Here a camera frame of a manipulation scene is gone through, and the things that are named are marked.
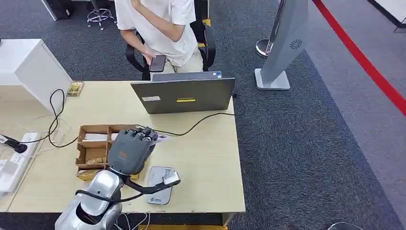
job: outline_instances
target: power strip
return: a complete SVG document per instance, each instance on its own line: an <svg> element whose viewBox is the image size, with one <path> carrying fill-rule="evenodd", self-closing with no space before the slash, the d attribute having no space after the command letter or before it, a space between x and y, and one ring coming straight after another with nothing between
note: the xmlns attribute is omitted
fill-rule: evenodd
<svg viewBox="0 0 406 230"><path fill-rule="evenodd" d="M38 133L24 134L21 142L28 142L38 140L40 135ZM27 143L27 150L23 153L14 152L10 160L0 161L0 195L11 194L17 185L20 183L31 156L34 154L39 141L34 143Z"/></svg>

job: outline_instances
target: beige pants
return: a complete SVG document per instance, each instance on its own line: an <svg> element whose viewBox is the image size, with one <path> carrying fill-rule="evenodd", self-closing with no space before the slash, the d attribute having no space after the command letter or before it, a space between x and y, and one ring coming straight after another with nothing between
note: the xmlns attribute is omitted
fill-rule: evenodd
<svg viewBox="0 0 406 230"><path fill-rule="evenodd" d="M191 73L191 72L203 72L203 58L200 54L199 48L196 47L195 51L192 54L192 57L189 59L186 64L181 67L173 66L168 60L165 62L164 71L161 73L150 73L151 79L154 74L163 74L163 73Z"/></svg>

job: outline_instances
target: person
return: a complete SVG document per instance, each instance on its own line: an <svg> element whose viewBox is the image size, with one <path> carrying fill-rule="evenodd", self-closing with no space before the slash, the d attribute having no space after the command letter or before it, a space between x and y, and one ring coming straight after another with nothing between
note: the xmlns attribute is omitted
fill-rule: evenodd
<svg viewBox="0 0 406 230"><path fill-rule="evenodd" d="M155 55L165 55L163 73L203 71L203 59L190 27L196 20L193 0L115 0L115 8L121 36L148 64Z"/></svg>

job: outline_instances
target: office chair armrest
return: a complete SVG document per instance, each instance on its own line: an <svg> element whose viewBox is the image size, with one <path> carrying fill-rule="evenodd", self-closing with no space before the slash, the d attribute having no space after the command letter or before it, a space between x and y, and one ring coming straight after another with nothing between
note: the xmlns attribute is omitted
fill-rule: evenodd
<svg viewBox="0 0 406 230"><path fill-rule="evenodd" d="M213 29L208 26L204 25L204 45L206 46L206 58L207 58L207 67L211 67L214 63L215 58L215 39L213 35Z"/></svg>
<svg viewBox="0 0 406 230"><path fill-rule="evenodd" d="M145 58L143 58L144 66L142 66L135 58L135 48L132 47L130 44L127 44L127 48L125 49L125 57L127 58L128 62L130 62L131 65L133 65L140 72L149 72L149 66L145 61Z"/></svg>

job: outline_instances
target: white t-shirt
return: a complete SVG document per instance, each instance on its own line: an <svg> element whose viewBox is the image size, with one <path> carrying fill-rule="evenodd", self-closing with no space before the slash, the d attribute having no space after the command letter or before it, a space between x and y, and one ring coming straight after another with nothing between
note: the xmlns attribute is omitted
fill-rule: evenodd
<svg viewBox="0 0 406 230"><path fill-rule="evenodd" d="M168 22L185 25L178 42L172 42L150 24L131 4L131 0L115 0L117 27L120 30L136 29L154 54L163 54L174 66L183 66L197 47L190 23L196 20L193 0L141 0L141 3Z"/></svg>

